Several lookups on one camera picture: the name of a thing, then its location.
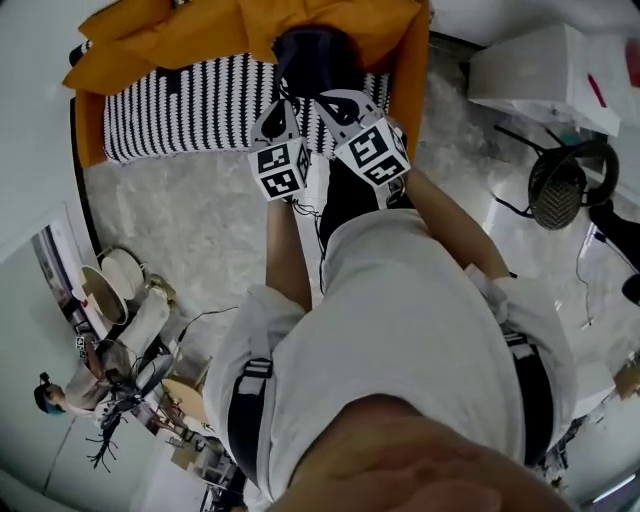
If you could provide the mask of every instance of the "plastic buckle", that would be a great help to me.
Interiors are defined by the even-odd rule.
[[[270,379],[273,375],[273,362],[264,357],[250,359],[244,365],[243,377],[255,377],[257,379]]]

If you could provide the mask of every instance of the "shirt sleeve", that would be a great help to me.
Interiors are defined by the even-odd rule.
[[[551,444],[568,430],[577,400],[576,365],[555,302],[540,280],[510,277],[494,281],[504,293],[499,323],[526,334],[538,346],[554,400],[554,429]]]
[[[229,448],[227,419],[236,379],[250,358],[249,340],[266,333],[273,349],[305,315],[304,310],[280,292],[263,285],[252,286],[211,361],[202,396],[211,428]]]

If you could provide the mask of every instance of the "white box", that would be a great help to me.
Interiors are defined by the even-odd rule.
[[[469,101],[539,123],[560,122],[615,137],[620,117],[590,73],[587,51],[588,39],[568,25],[493,45],[471,59]]]
[[[287,197],[306,186],[309,169],[307,141],[303,137],[249,153],[256,183],[268,201]]]
[[[402,132],[382,118],[338,146],[335,155],[372,187],[378,188],[411,168]]]

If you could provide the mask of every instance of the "black chair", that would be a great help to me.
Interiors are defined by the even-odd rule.
[[[618,184],[618,156],[606,142],[590,140],[566,146],[547,129],[560,147],[545,149],[500,126],[495,126],[495,129],[533,148],[538,154],[529,176],[529,206],[526,210],[518,210],[494,196],[496,201],[518,215],[534,219],[545,229],[562,229],[573,222],[581,207],[603,204],[613,195]],[[587,191],[587,177],[577,158],[604,158],[606,172],[598,187]]]

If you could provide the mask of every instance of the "white wall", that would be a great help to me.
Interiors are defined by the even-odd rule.
[[[588,33],[640,33],[631,0],[431,0],[431,8],[432,30],[482,46],[558,22]]]
[[[1,469],[0,497],[15,512],[77,512],[34,491]]]
[[[61,81],[78,25],[105,0],[5,0],[0,5],[0,262],[54,218],[95,260],[78,200],[69,100]]]
[[[49,290],[30,244],[0,264],[0,466],[35,491],[42,491],[71,418],[42,413],[33,399],[38,376],[47,371],[65,385],[78,356],[74,333]],[[77,419],[60,452],[47,496],[86,512],[129,510],[156,438],[137,420],[122,423],[114,436],[117,461],[112,473],[94,470],[87,455],[98,445],[98,428]]]

